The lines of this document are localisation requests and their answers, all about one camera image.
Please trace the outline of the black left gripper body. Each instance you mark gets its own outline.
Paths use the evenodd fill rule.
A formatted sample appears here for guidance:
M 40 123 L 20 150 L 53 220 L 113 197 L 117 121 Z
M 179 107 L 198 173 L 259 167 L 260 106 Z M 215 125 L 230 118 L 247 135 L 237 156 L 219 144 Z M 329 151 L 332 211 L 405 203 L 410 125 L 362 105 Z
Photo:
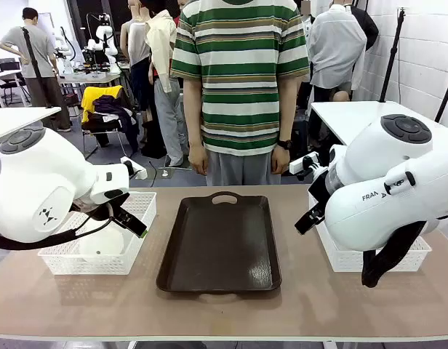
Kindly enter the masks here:
M 110 217 L 117 220 L 127 218 L 128 212 L 122 208 L 122 204 L 129 198 L 128 193 L 124 193 L 116 198 L 111 198 L 103 204 L 86 204 L 77 199 L 73 202 L 73 211 L 87 214 L 93 220 L 103 221 Z

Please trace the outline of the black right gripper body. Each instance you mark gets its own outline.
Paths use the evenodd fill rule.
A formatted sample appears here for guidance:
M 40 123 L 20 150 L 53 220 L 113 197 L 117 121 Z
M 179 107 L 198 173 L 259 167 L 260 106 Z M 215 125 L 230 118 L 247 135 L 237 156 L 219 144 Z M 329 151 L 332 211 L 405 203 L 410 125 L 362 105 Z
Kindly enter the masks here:
M 333 189 L 329 181 L 329 171 L 320 174 L 311 184 L 308 192 L 316 201 L 316 209 L 321 213 L 325 213 L 328 200 L 333 194 Z

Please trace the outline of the person's left hand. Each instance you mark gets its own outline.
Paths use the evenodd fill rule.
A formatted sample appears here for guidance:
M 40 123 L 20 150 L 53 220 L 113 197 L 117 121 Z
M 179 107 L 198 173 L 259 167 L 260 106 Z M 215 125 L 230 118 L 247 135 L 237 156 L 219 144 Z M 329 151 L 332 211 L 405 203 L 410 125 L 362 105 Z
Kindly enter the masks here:
M 271 171 L 274 175 L 282 175 L 289 168 L 289 150 L 277 145 L 271 155 Z

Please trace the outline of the person's right hand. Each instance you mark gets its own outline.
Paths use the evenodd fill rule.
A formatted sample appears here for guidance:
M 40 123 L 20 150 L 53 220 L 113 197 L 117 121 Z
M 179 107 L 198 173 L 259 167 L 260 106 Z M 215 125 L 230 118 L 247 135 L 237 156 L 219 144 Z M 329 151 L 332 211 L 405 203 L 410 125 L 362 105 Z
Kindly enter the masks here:
M 192 169 L 200 175 L 207 175 L 208 156 L 202 144 L 192 144 L 189 146 L 189 163 Z

